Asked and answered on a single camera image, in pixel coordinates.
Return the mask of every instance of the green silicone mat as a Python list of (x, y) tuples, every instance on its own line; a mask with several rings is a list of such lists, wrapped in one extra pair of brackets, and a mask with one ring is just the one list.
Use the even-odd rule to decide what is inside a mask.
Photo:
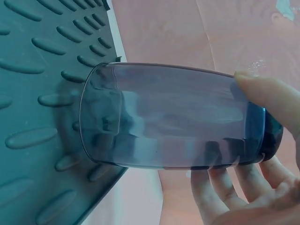
[(89, 160), (78, 132), (89, 72), (120, 60), (109, 6), (0, 2), (0, 224), (80, 224), (126, 170)]

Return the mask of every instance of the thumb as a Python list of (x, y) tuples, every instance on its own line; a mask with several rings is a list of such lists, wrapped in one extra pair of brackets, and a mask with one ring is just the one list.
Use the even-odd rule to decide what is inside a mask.
[(274, 78), (237, 71), (234, 78), (250, 102), (266, 110), (293, 135), (300, 168), (300, 92)]

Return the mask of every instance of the pink wall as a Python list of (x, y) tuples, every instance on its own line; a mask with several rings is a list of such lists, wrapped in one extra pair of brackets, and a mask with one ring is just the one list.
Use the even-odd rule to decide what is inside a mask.
[[(275, 4), (275, 0), (113, 0), (128, 62), (230, 74), (248, 69), (279, 77), (300, 90), (300, 27), (283, 17)], [(300, 2), (291, 7), (300, 7)], [(294, 14), (300, 24), (300, 13)], [(285, 132), (277, 156), (296, 173), (294, 151), (293, 138)], [(185, 174), (159, 173), (164, 192), (161, 225), (202, 224)]]

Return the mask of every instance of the hand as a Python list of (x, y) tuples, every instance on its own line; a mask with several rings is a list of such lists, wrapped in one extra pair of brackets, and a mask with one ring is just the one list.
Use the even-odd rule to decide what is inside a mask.
[[(292, 133), (300, 169), (300, 92), (246, 72), (236, 72), (235, 79), (251, 102), (265, 107)], [(247, 202), (237, 196), (226, 169), (192, 171), (193, 196), (205, 225), (300, 224), (300, 178), (276, 157), (259, 166), (262, 175), (254, 165), (234, 168)]]

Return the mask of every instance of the blue tinted cup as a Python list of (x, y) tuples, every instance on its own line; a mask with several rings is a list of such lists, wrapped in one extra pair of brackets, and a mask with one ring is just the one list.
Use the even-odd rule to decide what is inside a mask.
[(160, 64), (99, 64), (86, 81), (79, 114), (90, 159), (125, 167), (252, 164), (272, 158), (283, 134), (232, 76)]

